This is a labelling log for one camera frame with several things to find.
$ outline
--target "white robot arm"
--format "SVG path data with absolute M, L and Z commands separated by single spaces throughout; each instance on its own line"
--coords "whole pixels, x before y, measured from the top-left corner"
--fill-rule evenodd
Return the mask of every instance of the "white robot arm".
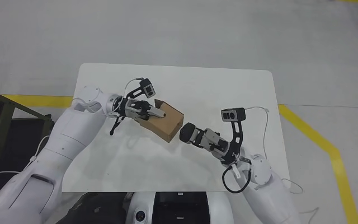
M 222 110 L 222 120 L 231 122 L 233 140 L 228 142 L 220 133 L 209 128 L 201 130 L 187 123 L 180 130 L 180 140 L 204 148 L 227 168 L 222 176 L 223 184 L 231 193 L 243 193 L 255 215 L 264 224 L 299 224 L 290 192 L 280 177 L 271 170 L 269 162 L 262 155 L 251 155 L 241 147 L 243 141 L 241 121 L 246 119 L 244 108 Z M 232 170 L 241 187 L 233 191 L 225 183 L 225 175 Z
M 140 79 L 134 90 L 148 98 L 155 95 L 148 79 Z M 107 116 L 146 119 L 164 117 L 164 112 L 146 101 L 104 94 L 99 88 L 85 87 L 79 102 L 66 109 L 56 122 L 50 138 L 38 157 L 15 175 L 0 191 L 0 223 L 43 223 L 61 199 L 63 176 L 74 158 L 86 148 L 103 126 Z

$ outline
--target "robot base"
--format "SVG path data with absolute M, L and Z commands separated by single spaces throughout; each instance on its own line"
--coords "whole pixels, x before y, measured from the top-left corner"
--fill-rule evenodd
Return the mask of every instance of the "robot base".
M 224 192 L 134 193 L 126 224 L 234 224 Z

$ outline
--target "yellow tape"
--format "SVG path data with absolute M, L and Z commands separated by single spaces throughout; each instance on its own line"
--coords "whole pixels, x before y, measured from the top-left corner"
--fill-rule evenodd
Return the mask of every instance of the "yellow tape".
M 358 3 L 358 0 L 338 0 L 340 2 Z
M 29 96 L 3 95 L 23 106 L 41 106 L 50 108 L 68 108 L 71 106 L 72 96 Z
M 336 148 L 332 143 L 327 141 L 316 130 L 311 128 L 304 120 L 294 114 L 287 106 L 279 105 L 279 111 L 280 114 L 284 118 L 286 118 L 293 126 L 299 129 L 309 139 L 311 139 L 326 153 L 328 153 L 331 159 L 333 172 L 335 173 L 338 189 L 340 191 L 340 196 L 346 214 L 347 223 L 357 224 L 358 214 L 339 149 Z

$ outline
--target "brown box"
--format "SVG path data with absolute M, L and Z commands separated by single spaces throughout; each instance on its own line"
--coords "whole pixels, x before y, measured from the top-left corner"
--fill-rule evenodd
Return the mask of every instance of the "brown box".
M 137 122 L 169 143 L 183 126 L 184 115 L 164 101 L 155 99 L 154 102 L 156 108 L 163 110 L 166 116 L 151 116 L 148 120 L 137 119 Z

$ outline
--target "gray floor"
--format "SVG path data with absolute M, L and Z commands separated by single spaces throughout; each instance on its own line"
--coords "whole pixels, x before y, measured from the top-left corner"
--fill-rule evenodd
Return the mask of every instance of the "gray floor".
M 266 69 L 278 103 L 290 105 L 340 149 L 356 204 L 357 61 L 353 3 L 0 1 L 0 94 L 72 96 L 85 62 Z M 55 118 L 61 112 L 36 110 Z M 281 122 L 291 178 L 305 189 L 294 197 L 297 207 L 320 207 L 312 223 L 345 223 L 328 155 Z M 245 219 L 249 211 L 235 207 L 240 196 L 230 200 L 237 223 L 256 223 Z

